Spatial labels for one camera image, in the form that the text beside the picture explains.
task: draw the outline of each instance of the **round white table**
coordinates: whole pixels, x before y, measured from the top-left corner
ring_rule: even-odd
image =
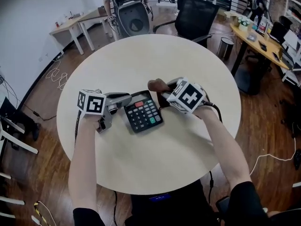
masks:
[[[148,34],[111,43],[93,53],[73,72],[57,109],[58,135],[69,159],[80,89],[135,93],[147,82],[187,77],[217,104],[225,127],[235,137],[241,115],[236,83],[224,63],[206,48],[183,38]],[[151,93],[158,108],[156,93]],[[161,110],[164,124],[134,134],[124,109],[112,127],[96,133],[97,183],[127,194],[159,194],[184,187],[208,173],[218,161],[205,124],[174,108]]]

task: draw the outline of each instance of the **white cable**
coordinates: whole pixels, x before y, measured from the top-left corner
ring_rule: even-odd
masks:
[[[43,204],[41,201],[38,201],[40,204],[42,204],[47,210],[48,210],[48,212],[49,212],[49,214],[50,214],[50,216],[51,216],[51,218],[52,218],[52,220],[53,220],[53,222],[54,222],[54,224],[55,224],[55,226],[56,226],[56,223],[55,223],[55,220],[54,220],[54,218],[52,217],[52,214],[51,214],[51,212],[50,212],[50,210],[45,206],[45,204]]]
[[[271,154],[261,155],[261,156],[257,157],[256,163],[255,163],[255,165],[254,165],[254,167],[253,167],[253,170],[251,171],[250,175],[254,172],[254,169],[255,169],[255,167],[256,167],[256,164],[257,164],[259,158],[261,158],[261,157],[271,156],[271,157],[273,157],[273,158],[275,158],[275,159],[277,159],[277,160],[280,160],[280,161],[290,161],[291,159],[293,159],[293,156],[294,156],[295,153],[296,153],[296,138],[294,137],[293,139],[294,139],[294,142],[295,142],[295,151],[294,151],[294,153],[293,153],[293,155],[292,155],[292,157],[291,157],[290,159],[281,159],[281,158],[275,157],[275,156],[273,156],[273,155],[271,155]]]
[[[59,64],[58,64],[58,66],[56,68],[53,68],[52,70],[50,70],[48,72],[48,74],[46,75],[46,79],[50,79],[51,78],[52,82],[59,81],[57,88],[60,89],[60,90],[63,90],[62,86],[67,83],[67,81],[68,81],[68,74],[67,73],[62,73],[62,75],[60,77],[58,77],[57,79],[54,79],[57,76],[57,74],[60,72],[60,70],[58,69],[58,67],[61,65],[61,60],[59,59],[59,60],[53,60],[53,61],[54,62],[58,61]],[[61,81],[63,79],[65,79],[65,78],[66,78],[66,82],[64,84],[61,84]]]

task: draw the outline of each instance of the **wooden floor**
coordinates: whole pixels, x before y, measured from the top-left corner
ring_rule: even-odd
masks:
[[[173,8],[154,7],[154,21],[152,24],[160,24],[174,18]],[[158,33],[173,34],[175,28],[168,26],[158,30]],[[218,18],[212,26],[212,32],[231,32],[227,23]],[[96,49],[112,42],[103,33],[101,26],[92,29],[90,36]],[[231,35],[213,35],[208,40],[208,49],[216,53],[221,37]],[[70,76],[79,64],[92,54],[84,37],[79,39],[85,52],[80,55],[76,46],[72,45],[62,58],[60,73],[66,72]],[[230,59],[225,62],[229,69],[232,68],[237,57],[240,44],[233,49]],[[256,63],[244,62],[242,66],[248,69],[256,66]],[[280,99],[293,100],[290,87],[281,82],[279,73],[274,65],[272,72],[267,73],[261,83],[260,93],[256,96],[241,94],[242,115],[236,140],[245,153],[250,170],[253,168],[259,155],[270,153],[280,158],[290,158],[294,152],[294,140],[291,132],[280,124],[284,113],[279,105]],[[58,83],[45,79],[45,76],[36,85],[26,104],[38,112],[43,118],[49,118],[56,114],[58,100],[61,91],[57,89]],[[37,200],[48,206],[53,214],[57,226],[73,225],[72,205],[68,192],[68,170],[70,161],[60,145],[56,131],[56,120],[43,122],[34,116],[26,107],[24,111],[35,121],[41,123],[40,137],[33,142],[29,135],[25,142],[39,150],[38,155],[20,149],[13,150],[6,147],[2,162],[3,171],[12,176],[7,180],[7,197],[25,200],[25,206],[9,205],[16,215],[16,225],[34,225],[31,215],[37,214],[33,204]],[[297,138],[297,148],[301,148],[301,139]],[[229,185],[223,176],[220,166],[212,171],[214,188],[212,203],[229,195]],[[205,195],[208,195],[209,174],[201,181],[204,185]],[[301,200],[301,188],[292,189],[292,184],[301,181],[301,170],[295,171],[292,161],[277,161],[272,158],[261,158],[252,180],[258,190],[263,207],[271,210],[286,210],[289,206]],[[97,187],[97,205],[99,214],[106,226],[113,225],[114,193],[104,187]],[[45,218],[51,222],[48,213],[40,209]],[[131,205],[129,195],[118,193],[117,223],[123,225],[124,220],[130,215]]]

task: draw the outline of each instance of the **desk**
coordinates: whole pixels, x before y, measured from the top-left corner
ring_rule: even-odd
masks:
[[[235,81],[238,84],[238,88],[242,90],[243,92],[249,94],[249,95],[256,95],[259,93],[259,88],[260,88],[260,81],[262,77],[264,76],[268,66],[270,65],[271,62],[274,64],[285,68],[289,69],[282,61],[277,61],[274,56],[273,52],[278,55],[278,52],[280,50],[280,45],[267,41],[262,37],[260,34],[258,34],[255,30],[252,30],[252,33],[257,35],[257,40],[255,42],[250,41],[247,39],[249,36],[249,32],[243,32],[238,29],[238,27],[234,26],[233,24],[230,25],[231,29],[233,32],[243,40],[243,44],[241,46],[241,49],[239,51],[239,54],[237,56],[237,59],[235,61],[235,64],[231,70],[231,73],[233,77],[235,78]],[[260,47],[259,42],[262,42],[267,46],[267,52],[263,51]],[[261,68],[258,68],[258,71],[254,75],[254,77],[250,78],[250,75],[247,72],[244,71],[238,71],[238,67],[245,55],[247,47],[250,46],[253,50],[256,52],[260,53],[263,58],[267,58],[267,60],[262,61],[262,66]]]
[[[190,40],[147,34],[106,45],[83,61],[68,79],[56,119],[58,135],[68,158],[72,158],[74,151],[80,89],[132,94],[146,90],[151,79],[168,82],[180,76],[204,87],[211,101],[220,108],[225,127],[235,137],[241,115],[240,95],[224,63]],[[151,95],[158,106],[156,93]],[[96,132],[98,184],[127,194],[159,194],[182,188],[217,165],[202,120],[171,107],[161,112],[163,124],[130,134],[124,109],[120,109],[113,116],[109,130],[102,134]]]
[[[56,46],[58,47],[58,49],[61,51],[62,54],[64,54],[64,51],[61,49],[61,47],[59,46],[58,44],[58,41],[56,40],[56,38],[53,36],[54,34],[56,33],[59,33],[59,32],[63,32],[63,31],[67,31],[69,30],[79,52],[81,55],[84,54],[84,51],[83,49],[81,48],[80,44],[79,44],[79,41],[77,40],[77,36],[73,30],[74,26],[77,26],[78,25],[78,21],[80,19],[82,19],[85,15],[82,15],[82,16],[79,16],[77,18],[73,18],[73,19],[68,19],[64,24],[62,24],[61,26],[59,26],[58,28],[54,29],[53,31],[51,31],[49,34],[51,35],[51,37],[54,39],[54,42],[56,44]]]
[[[107,18],[108,18],[108,15],[107,15],[105,9],[104,8],[98,8],[98,9],[94,10],[93,12],[90,12],[90,13],[84,15],[79,20],[79,24],[81,26],[81,29],[82,29],[82,31],[83,31],[83,33],[84,33],[84,35],[85,35],[85,37],[86,37],[86,39],[88,41],[88,44],[89,44],[89,46],[90,46],[90,48],[91,48],[92,51],[94,51],[95,48],[94,48],[94,45],[93,45],[93,43],[91,41],[89,33],[88,33],[87,29],[86,29],[85,22],[86,21],[90,21],[90,22],[102,23],[104,32],[107,34],[108,33],[108,29],[107,29],[107,26],[106,26],[105,21],[104,21]],[[115,41],[117,41],[118,38],[117,38],[117,35],[116,35],[116,33],[115,33],[114,30],[112,30],[112,34],[113,34],[113,37],[114,37]]]

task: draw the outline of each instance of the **calculator keypad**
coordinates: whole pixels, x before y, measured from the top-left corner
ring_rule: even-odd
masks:
[[[159,111],[152,100],[143,100],[125,107],[134,132],[140,132],[162,122]]]

